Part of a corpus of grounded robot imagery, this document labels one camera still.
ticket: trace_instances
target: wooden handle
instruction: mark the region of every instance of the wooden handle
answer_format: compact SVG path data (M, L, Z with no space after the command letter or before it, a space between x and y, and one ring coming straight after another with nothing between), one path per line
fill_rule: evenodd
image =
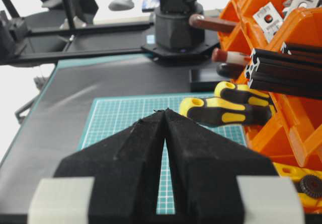
M237 23L233 21L220 18L205 17L200 14L191 15L189 24L194 28L209 29L223 33L230 33L237 25Z

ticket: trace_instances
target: metal bracket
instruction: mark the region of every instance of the metal bracket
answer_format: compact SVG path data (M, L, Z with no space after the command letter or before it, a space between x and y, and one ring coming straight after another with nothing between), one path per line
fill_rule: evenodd
M282 17L271 2L260 8L260 10L253 15L253 18L264 31L267 42L271 42L275 33L283 24Z

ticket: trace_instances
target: black gear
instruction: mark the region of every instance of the black gear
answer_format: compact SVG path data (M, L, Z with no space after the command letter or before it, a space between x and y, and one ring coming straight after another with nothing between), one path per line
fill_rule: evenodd
M300 188L309 197L322 197L322 180L315 175L306 175L300 181Z

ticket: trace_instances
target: grid lines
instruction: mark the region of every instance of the grid lines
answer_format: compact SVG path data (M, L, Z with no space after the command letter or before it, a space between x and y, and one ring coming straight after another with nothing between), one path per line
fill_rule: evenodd
M165 110L170 108L178 112L180 102L185 97L207 98L212 96L210 93L199 93L96 98L93 101L83 136L79 142L78 150L84 149L113 135L114 133L124 130L139 118L144 118L154 113L154 110ZM240 125L206 128L246 146L244 130ZM164 146L162 156L156 212L157 214L175 213L168 150L166 145Z

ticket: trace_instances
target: yellow screwdriver handle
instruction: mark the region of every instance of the yellow screwdriver handle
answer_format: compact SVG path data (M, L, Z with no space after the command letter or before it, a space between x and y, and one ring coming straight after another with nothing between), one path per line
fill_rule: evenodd
M273 104L270 95L250 89L247 85L235 85L230 82L220 82L215 88L214 95L230 102L254 106L267 107Z
M179 113L203 125L218 127L227 124L265 125L273 116L269 106L236 104L222 98L185 98Z

